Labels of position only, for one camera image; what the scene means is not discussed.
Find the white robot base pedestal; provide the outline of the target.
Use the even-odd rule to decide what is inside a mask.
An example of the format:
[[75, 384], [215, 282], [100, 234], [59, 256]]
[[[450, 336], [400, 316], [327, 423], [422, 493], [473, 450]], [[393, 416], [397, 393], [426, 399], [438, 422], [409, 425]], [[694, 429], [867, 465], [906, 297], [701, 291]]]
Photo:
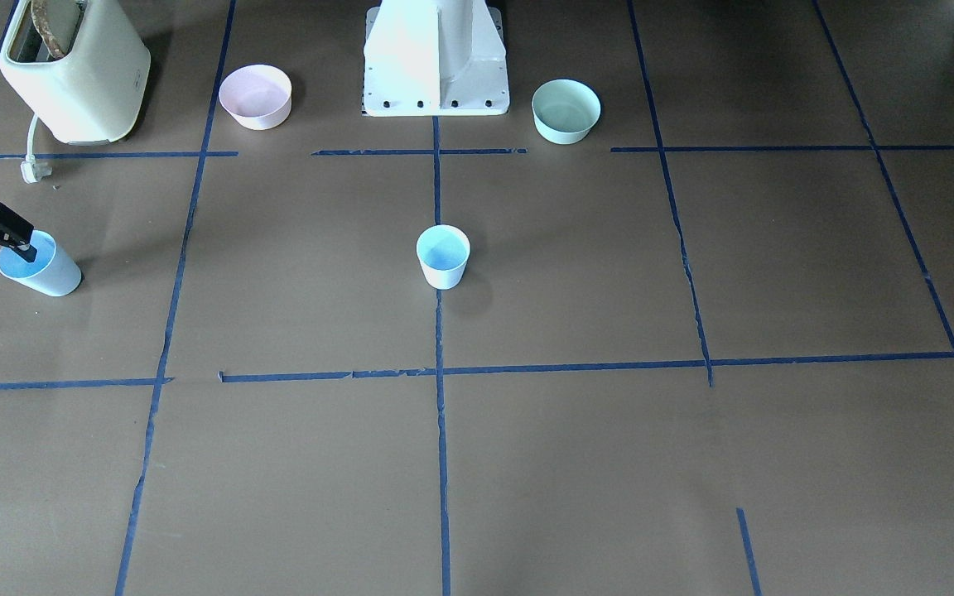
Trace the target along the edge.
[[485, 1], [383, 1], [366, 12], [370, 117], [491, 117], [510, 107], [503, 14]]

